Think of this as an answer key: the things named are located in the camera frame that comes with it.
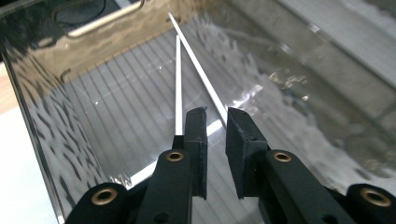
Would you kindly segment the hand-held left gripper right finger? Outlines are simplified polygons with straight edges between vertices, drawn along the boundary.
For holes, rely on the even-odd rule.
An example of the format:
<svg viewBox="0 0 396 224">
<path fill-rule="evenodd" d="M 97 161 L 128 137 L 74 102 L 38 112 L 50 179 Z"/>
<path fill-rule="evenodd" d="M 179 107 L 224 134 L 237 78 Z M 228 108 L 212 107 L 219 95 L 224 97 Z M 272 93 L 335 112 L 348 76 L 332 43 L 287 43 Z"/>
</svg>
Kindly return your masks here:
<svg viewBox="0 0 396 224">
<path fill-rule="evenodd" d="M 297 156 L 269 148 L 243 110 L 228 109 L 226 155 L 237 197 L 257 197 L 266 224 L 355 224 Z"/>
</svg>

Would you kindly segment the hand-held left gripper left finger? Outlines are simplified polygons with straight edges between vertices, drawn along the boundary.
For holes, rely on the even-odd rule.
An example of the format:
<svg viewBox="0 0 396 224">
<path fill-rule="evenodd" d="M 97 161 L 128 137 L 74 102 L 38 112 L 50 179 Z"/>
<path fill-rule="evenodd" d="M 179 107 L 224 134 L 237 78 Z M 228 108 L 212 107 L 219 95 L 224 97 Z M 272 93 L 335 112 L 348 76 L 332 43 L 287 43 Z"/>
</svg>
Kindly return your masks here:
<svg viewBox="0 0 396 224">
<path fill-rule="evenodd" d="M 184 133 L 174 137 L 148 182 L 136 224 L 191 224 L 192 199 L 207 195 L 206 109 L 187 112 Z"/>
</svg>

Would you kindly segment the white chopstick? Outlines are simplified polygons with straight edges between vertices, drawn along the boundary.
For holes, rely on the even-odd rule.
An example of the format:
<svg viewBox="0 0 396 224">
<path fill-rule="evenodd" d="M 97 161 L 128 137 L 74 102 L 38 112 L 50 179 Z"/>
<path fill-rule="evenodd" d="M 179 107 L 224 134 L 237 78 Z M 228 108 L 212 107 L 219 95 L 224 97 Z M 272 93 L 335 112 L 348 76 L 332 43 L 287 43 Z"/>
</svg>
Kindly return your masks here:
<svg viewBox="0 0 396 224">
<path fill-rule="evenodd" d="M 181 83 L 181 41 L 176 37 L 176 135 L 183 134 L 182 118 L 182 83 Z"/>
<path fill-rule="evenodd" d="M 191 62 L 194 66 L 194 68 L 196 69 L 199 78 L 202 80 L 205 89 L 207 91 L 207 93 L 209 94 L 215 108 L 217 109 L 217 112 L 220 116 L 220 120 L 223 124 L 223 126 L 226 126 L 226 122 L 227 122 L 227 110 L 224 107 L 223 103 L 221 102 L 218 94 L 216 93 L 213 85 L 211 84 L 209 78 L 207 77 L 204 68 L 201 66 L 200 62 L 198 61 L 196 55 L 194 54 L 188 40 L 186 39 L 186 37 L 184 36 L 183 32 L 181 31 L 178 23 L 176 22 L 176 19 L 174 18 L 174 16 L 168 12 L 168 17 L 171 21 L 171 23 L 173 24 L 173 27 L 175 29 L 175 31 L 177 32 L 177 36 L 180 37 L 180 41 L 181 41 L 181 47 L 184 47 L 184 49 L 187 51 L 188 56 L 191 59 Z"/>
</svg>

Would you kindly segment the translucent brown plastic bin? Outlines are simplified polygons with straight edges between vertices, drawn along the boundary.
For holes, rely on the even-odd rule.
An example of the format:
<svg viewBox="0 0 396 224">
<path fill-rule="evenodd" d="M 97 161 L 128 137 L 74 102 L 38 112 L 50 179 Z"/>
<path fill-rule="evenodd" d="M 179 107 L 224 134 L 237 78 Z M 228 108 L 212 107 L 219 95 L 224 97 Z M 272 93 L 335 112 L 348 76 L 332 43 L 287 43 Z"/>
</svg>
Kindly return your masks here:
<svg viewBox="0 0 396 224">
<path fill-rule="evenodd" d="M 175 133 L 170 12 L 225 108 L 326 187 L 396 195 L 396 0 L 0 0 L 0 56 L 56 214 L 137 184 Z M 193 224 L 260 224 L 239 200 L 225 127 L 184 47 L 182 107 L 206 109 L 208 183 Z"/>
</svg>

